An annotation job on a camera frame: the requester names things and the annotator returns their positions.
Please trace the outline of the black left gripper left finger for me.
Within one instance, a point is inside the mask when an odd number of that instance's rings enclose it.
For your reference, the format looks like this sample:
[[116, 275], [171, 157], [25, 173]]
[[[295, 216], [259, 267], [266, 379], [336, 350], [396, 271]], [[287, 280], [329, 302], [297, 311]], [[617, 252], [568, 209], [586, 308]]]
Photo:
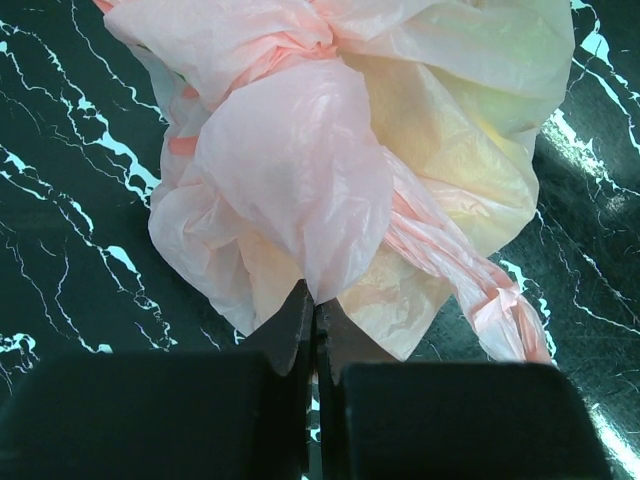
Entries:
[[300, 478], [312, 317], [299, 281], [231, 349], [41, 361], [2, 407], [2, 477]]

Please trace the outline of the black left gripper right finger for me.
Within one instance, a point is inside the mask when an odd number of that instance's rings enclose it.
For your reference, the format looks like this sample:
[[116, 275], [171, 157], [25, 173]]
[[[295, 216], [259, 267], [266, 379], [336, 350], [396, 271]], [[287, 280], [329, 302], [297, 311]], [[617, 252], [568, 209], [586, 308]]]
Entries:
[[314, 313], [327, 479], [608, 479], [584, 403], [542, 363], [399, 362], [337, 301]]

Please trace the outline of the pink plastic bag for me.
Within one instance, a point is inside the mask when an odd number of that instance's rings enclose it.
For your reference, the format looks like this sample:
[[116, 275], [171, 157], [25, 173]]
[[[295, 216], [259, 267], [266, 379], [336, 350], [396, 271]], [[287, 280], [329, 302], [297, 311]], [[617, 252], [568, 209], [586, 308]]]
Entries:
[[567, 1], [102, 1], [169, 126], [154, 247], [245, 335], [304, 280], [398, 359], [454, 297], [481, 348], [549, 362], [491, 261], [531, 221]]

